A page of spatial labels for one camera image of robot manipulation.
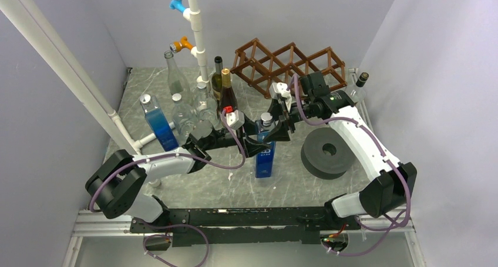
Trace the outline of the blue bottle silver cap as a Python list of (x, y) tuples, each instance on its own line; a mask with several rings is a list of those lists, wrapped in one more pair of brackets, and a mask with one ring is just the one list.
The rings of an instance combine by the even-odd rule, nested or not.
[[(257, 141), (264, 143), (264, 139), (269, 135), (270, 131), (275, 127), (274, 119), (269, 112), (261, 115), (257, 121), (258, 134)], [(268, 178), (272, 174), (275, 142), (267, 142), (267, 148), (256, 155), (255, 158), (255, 177)]]

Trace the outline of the brown bottle gold foil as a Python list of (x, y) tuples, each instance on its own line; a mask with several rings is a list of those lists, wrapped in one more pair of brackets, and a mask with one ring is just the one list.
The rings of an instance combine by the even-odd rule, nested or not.
[(221, 71), (221, 82), (220, 111), (223, 111), (225, 107), (237, 110), (238, 102), (232, 87), (231, 73), (228, 68), (224, 68)]

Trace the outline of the large clear bottle white stopper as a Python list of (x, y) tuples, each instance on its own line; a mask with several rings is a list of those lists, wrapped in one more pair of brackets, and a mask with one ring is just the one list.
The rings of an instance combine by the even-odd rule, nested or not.
[(220, 124), (217, 114), (217, 101), (208, 92), (205, 82), (198, 82), (194, 92), (194, 108), (200, 121), (209, 121), (214, 127)]

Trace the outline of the green bottle grey cap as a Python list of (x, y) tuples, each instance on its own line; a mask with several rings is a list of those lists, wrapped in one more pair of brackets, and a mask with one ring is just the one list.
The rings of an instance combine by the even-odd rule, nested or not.
[(214, 73), (211, 77), (211, 88), (213, 90), (213, 95), (215, 99), (220, 102), (221, 99), (221, 87), (222, 87), (222, 76), (221, 71), (223, 70), (223, 59), (221, 56), (216, 56), (214, 58)]

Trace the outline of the clear square bottle black cap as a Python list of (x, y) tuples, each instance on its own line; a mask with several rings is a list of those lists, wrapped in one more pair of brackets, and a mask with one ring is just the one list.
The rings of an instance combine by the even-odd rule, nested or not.
[(360, 104), (366, 97), (364, 86), (368, 79), (369, 74), (367, 72), (362, 72), (355, 83), (346, 87), (345, 93), (353, 101), (354, 105)]

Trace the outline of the clear bottle dark label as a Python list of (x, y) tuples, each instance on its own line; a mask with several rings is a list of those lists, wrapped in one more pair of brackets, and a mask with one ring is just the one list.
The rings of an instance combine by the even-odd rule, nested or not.
[(181, 72), (176, 64), (173, 52), (169, 50), (165, 51), (164, 58), (167, 63), (167, 84), (169, 86), (171, 95), (180, 94), (182, 96), (182, 99), (187, 104), (192, 105), (194, 101), (193, 93), (185, 75)]

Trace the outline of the clear bottle chrome cap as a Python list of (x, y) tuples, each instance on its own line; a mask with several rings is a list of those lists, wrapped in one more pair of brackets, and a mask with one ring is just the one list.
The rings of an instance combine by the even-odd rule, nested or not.
[(139, 102), (144, 111), (145, 120), (149, 124), (156, 139), (164, 151), (171, 151), (179, 147), (173, 131), (167, 121), (156, 96), (143, 94)]

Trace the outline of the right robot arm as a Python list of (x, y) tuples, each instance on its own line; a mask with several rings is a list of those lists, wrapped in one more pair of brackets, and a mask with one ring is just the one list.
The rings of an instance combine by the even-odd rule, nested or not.
[(374, 135), (364, 122), (352, 99), (343, 91), (330, 91), (321, 72), (303, 77), (293, 75), (290, 84), (272, 83), (269, 112), (277, 120), (266, 141), (288, 141), (295, 124), (327, 124), (360, 162), (369, 180), (355, 193), (329, 200), (324, 222), (331, 229), (345, 223), (347, 217), (369, 215), (377, 218), (405, 204), (411, 212), (411, 196), (417, 170), (412, 163), (402, 163)]

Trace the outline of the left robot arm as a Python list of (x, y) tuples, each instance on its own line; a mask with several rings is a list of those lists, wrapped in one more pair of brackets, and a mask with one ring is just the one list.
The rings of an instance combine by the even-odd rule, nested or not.
[(235, 146), (243, 158), (252, 157), (269, 149), (269, 144), (250, 138), (255, 134), (255, 123), (233, 131), (216, 130), (205, 120), (199, 122), (187, 142), (174, 150), (152, 154), (131, 155), (126, 150), (114, 152), (87, 180), (86, 191), (91, 200), (89, 209), (102, 212), (108, 219), (121, 215), (140, 218), (155, 232), (164, 230), (169, 223), (168, 208), (158, 197), (141, 192), (145, 183), (175, 174), (190, 174), (205, 165), (214, 165), (209, 150)]

